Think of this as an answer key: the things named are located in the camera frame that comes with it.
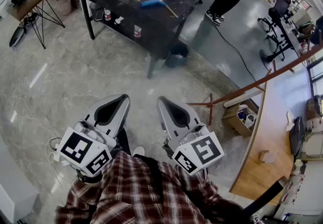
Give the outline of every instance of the black trash can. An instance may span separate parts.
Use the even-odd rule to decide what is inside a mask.
[[[90,4],[90,9],[91,9],[91,12],[92,12],[92,18],[95,21],[102,20],[103,15],[104,15],[104,8],[102,6],[100,6],[98,4],[95,4],[95,3],[91,3]]]
[[[183,65],[187,62],[188,48],[182,42],[177,42],[170,50],[165,64],[169,68],[175,68],[179,65]]]

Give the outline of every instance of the red plaid shirt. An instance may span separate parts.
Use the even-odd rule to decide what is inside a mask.
[[[120,151],[104,167],[98,184],[74,184],[65,207],[57,208],[56,223],[216,223],[241,212],[240,206],[219,196],[206,170],[190,177],[165,162],[158,162],[158,168],[162,203],[149,167]]]

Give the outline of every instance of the window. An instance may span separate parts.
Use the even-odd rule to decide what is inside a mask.
[[[312,8],[312,6],[309,5],[309,3],[306,0],[295,0],[294,2],[295,2],[295,6],[297,5],[303,6],[303,8],[306,9],[307,11]]]

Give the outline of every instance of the floor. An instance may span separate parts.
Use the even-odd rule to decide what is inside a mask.
[[[0,137],[40,191],[33,213],[27,217],[29,223],[51,223],[55,207],[63,203],[60,184],[46,160],[47,141],[61,137],[93,102],[108,95],[127,93],[131,109],[126,131],[131,149],[141,145],[147,156],[171,162],[162,149],[165,134],[159,127],[155,109],[160,95],[184,102],[203,102],[211,92],[216,99],[252,82],[241,58],[204,17],[212,2],[203,0],[196,7],[181,34],[181,39],[192,49],[188,65],[173,70],[161,68],[151,80],[146,78],[146,51],[100,23],[93,23],[98,37],[90,40],[81,11],[60,16],[65,29],[44,22],[46,50],[33,31],[27,33],[16,50],[10,49],[7,44],[18,22],[11,17],[0,21]],[[265,16],[267,9],[263,0],[241,0],[225,15],[227,19],[219,27],[222,35],[239,49],[256,79],[267,73],[258,52],[261,48],[268,51],[271,48],[256,20]],[[296,55],[287,51],[285,56],[284,62],[277,62],[278,68]],[[304,102],[309,97],[304,69],[300,67],[295,74],[285,73],[275,81],[292,113],[304,114]],[[195,109],[206,122],[207,109]],[[250,200],[230,194],[225,186],[234,180],[249,139],[235,136],[224,126],[223,113],[222,105],[214,108],[210,131],[216,133],[226,156],[210,168],[210,174],[219,185],[220,194],[245,207]],[[72,169],[63,169],[59,164],[55,167],[68,182],[74,179]],[[61,183],[66,196],[69,184],[62,179]]]
[[[203,0],[203,4],[195,7],[186,21],[181,39],[240,88],[251,84],[254,82],[253,77],[246,70],[237,51],[223,40],[220,32],[231,45],[239,50],[255,79],[263,78],[268,70],[259,57],[259,50],[264,49],[270,53],[270,51],[275,51],[276,46],[266,39],[267,25],[264,25],[263,21],[258,22],[257,19],[268,17],[267,12],[271,6],[265,0],[240,0],[224,15],[226,20],[221,26],[216,28],[204,16],[213,2],[214,0]],[[276,33],[278,36],[281,34],[278,28],[276,28]],[[283,57],[276,59],[277,69],[297,58],[295,51],[291,49],[287,50],[284,55],[286,57],[284,61],[280,60]],[[295,74],[286,72],[275,78],[275,83],[277,91],[291,112],[306,120],[306,101],[310,98],[307,70],[303,65],[297,66],[294,70]]]

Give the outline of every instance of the bag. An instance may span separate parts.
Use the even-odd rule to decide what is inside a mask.
[[[299,152],[301,145],[305,139],[305,128],[302,117],[297,117],[294,126],[289,133],[289,142],[291,145],[291,152],[295,156]]]

